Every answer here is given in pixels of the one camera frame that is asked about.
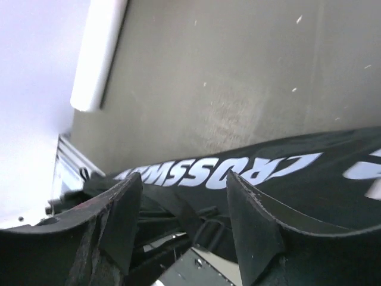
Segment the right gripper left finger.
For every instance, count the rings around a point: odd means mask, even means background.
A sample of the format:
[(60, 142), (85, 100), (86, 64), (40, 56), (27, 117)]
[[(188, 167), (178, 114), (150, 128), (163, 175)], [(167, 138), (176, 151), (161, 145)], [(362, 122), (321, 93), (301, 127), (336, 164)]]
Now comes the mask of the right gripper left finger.
[(1, 285), (123, 285), (137, 231), (139, 173), (35, 226), (1, 231)]

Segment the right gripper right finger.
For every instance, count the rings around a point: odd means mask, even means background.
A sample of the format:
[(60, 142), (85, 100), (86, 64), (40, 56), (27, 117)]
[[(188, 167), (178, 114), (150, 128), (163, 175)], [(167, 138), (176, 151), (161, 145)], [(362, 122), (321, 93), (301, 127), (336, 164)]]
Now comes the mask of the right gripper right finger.
[(227, 175), (243, 285), (379, 285), (380, 226), (349, 229), (305, 215)]

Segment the white shuttlecock tube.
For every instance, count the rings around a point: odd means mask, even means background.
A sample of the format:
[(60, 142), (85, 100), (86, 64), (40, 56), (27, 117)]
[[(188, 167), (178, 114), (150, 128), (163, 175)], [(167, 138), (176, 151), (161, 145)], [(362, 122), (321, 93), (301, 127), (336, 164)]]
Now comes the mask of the white shuttlecock tube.
[(101, 109), (127, 4), (128, 0), (90, 2), (70, 98), (75, 110)]

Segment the black racket bag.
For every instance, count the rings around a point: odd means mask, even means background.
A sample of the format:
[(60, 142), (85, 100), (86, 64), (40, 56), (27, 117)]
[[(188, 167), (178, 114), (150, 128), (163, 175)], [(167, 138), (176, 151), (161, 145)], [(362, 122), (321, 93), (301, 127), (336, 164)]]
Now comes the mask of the black racket bag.
[[(86, 206), (139, 173), (143, 193), (132, 267), (193, 245), (236, 262), (227, 177), (257, 192), (261, 204), (288, 228), (322, 237), (342, 261), (380, 262), (380, 203), (368, 196), (380, 179), (380, 127), (314, 133), (87, 178)], [(338, 241), (345, 245), (339, 248)]]

